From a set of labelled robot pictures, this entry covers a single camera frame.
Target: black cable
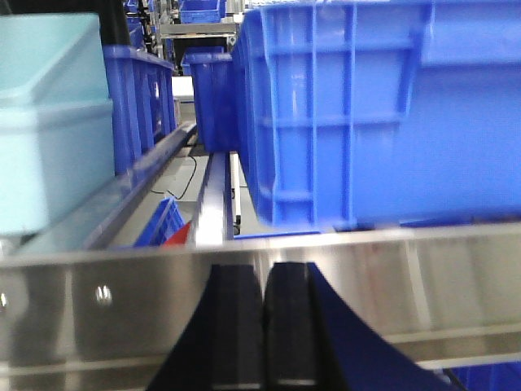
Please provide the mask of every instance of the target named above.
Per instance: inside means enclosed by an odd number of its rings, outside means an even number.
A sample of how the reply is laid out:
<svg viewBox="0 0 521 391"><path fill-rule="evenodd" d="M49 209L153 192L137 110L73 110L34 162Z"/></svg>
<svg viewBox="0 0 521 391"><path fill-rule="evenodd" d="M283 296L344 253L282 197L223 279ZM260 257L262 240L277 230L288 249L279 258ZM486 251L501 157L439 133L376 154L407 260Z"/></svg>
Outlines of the black cable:
<svg viewBox="0 0 521 391"><path fill-rule="evenodd" d="M449 379L450 379L450 383L452 385L455 385L456 387L458 387L461 391L469 391L464 385L463 383L458 379L458 377L456 375L454 375L454 372L452 371L452 369L448 369L448 368L445 368L443 370L443 373L444 375L446 375Z"/></svg>
<svg viewBox="0 0 521 391"><path fill-rule="evenodd" d="M173 194L170 190L167 190L167 191L150 190L150 193L154 193L154 194L169 193L176 200L181 200L182 197L184 197L186 192L188 191L188 187L190 187L190 184L192 183L192 179L194 179L195 171L197 171L197 160L193 156L188 156L188 157L190 157L194 161L194 170L192 171L192 174L191 174L190 178L188 179L188 183L186 184L185 190L182 191L182 193L179 197L177 197L175 194Z"/></svg>

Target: light blue plastic crate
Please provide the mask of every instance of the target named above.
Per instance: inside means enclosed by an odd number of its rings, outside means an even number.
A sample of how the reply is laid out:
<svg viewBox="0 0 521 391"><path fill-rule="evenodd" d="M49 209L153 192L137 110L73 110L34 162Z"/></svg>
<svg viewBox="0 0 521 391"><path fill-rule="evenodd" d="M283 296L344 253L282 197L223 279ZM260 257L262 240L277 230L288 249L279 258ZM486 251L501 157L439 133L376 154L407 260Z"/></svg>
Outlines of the light blue plastic crate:
<svg viewBox="0 0 521 391"><path fill-rule="evenodd" d="M114 175L96 15L0 17L0 235L39 231Z"/></svg>
<svg viewBox="0 0 521 391"><path fill-rule="evenodd" d="M131 46L103 47L114 101L116 173L122 174L175 129L173 64Z"/></svg>
<svg viewBox="0 0 521 391"><path fill-rule="evenodd" d="M521 2L292 3L232 51L261 221L356 226L521 210Z"/></svg>
<svg viewBox="0 0 521 391"><path fill-rule="evenodd" d="M91 14L0 16L0 108L108 97Z"/></svg>
<svg viewBox="0 0 521 391"><path fill-rule="evenodd" d="M179 7L181 23L219 23L224 0L183 0Z"/></svg>
<svg viewBox="0 0 521 391"><path fill-rule="evenodd" d="M173 197L160 202L134 247L160 246L185 225Z"/></svg>
<svg viewBox="0 0 521 391"><path fill-rule="evenodd" d="M521 389L521 363L461 367L453 370L468 391L513 391Z"/></svg>

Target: conveyor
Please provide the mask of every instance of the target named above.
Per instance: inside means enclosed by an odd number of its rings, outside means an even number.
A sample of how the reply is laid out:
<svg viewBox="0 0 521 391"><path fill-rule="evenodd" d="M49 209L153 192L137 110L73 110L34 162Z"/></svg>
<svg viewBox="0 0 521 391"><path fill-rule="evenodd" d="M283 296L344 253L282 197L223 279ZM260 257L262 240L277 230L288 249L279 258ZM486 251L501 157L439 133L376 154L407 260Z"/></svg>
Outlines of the conveyor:
<svg viewBox="0 0 521 391"><path fill-rule="evenodd" d="M521 359L519 223L235 242L230 159L215 154L190 244L104 249L194 131L182 125L2 259L0 389L145 389L214 265L251 268L264 292L275 264L313 262L361 319L423 368Z"/></svg>

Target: stainless steel conveyor rail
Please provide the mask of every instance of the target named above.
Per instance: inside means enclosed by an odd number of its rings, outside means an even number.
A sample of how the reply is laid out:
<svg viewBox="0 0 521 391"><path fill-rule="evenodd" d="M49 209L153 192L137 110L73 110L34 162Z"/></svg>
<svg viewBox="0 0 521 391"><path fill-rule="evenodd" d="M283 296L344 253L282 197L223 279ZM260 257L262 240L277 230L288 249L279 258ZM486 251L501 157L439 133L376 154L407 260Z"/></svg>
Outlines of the stainless steel conveyor rail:
<svg viewBox="0 0 521 391"><path fill-rule="evenodd" d="M106 247L167 164L194 134L194 122L182 124L139 160L133 169L115 177L61 222L22 246L18 253L59 253Z"/></svg>
<svg viewBox="0 0 521 391"><path fill-rule="evenodd" d="M520 359L519 254L521 224L511 223L7 257L0 378L144 387L212 264L253 265L264 287L280 261L315 262L351 308L423 367Z"/></svg>

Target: blue plastic crate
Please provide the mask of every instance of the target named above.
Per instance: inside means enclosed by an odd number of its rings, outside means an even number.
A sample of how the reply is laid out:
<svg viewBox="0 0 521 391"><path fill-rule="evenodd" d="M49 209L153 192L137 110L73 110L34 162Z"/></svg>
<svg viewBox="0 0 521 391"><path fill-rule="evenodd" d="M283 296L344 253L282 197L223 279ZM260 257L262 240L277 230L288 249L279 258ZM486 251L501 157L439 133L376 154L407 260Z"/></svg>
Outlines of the blue plastic crate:
<svg viewBox="0 0 521 391"><path fill-rule="evenodd" d="M181 23L221 22L223 0L184 0L179 6Z"/></svg>
<svg viewBox="0 0 521 391"><path fill-rule="evenodd" d="M521 389L521 362L461 367L453 371L469 391Z"/></svg>
<svg viewBox="0 0 521 391"><path fill-rule="evenodd" d="M134 247L160 246L185 225L173 197L160 202Z"/></svg>
<svg viewBox="0 0 521 391"><path fill-rule="evenodd" d="M127 25L129 26L130 44L137 49L145 49L143 27L139 18L127 18Z"/></svg>
<svg viewBox="0 0 521 391"><path fill-rule="evenodd" d="M232 56L239 154L261 221L521 210L520 1L261 7Z"/></svg>
<svg viewBox="0 0 521 391"><path fill-rule="evenodd" d="M208 152L239 149L233 63L228 53L188 55L199 139Z"/></svg>
<svg viewBox="0 0 521 391"><path fill-rule="evenodd" d="M190 64L186 61L186 57L188 55L194 55L196 53L224 53L225 48L222 46L194 46L187 47L185 50L185 54L182 56L181 66L182 66L182 74L185 76L190 76Z"/></svg>
<svg viewBox="0 0 521 391"><path fill-rule="evenodd" d="M131 46L105 46L108 89L114 101L116 173L175 129L173 64Z"/></svg>

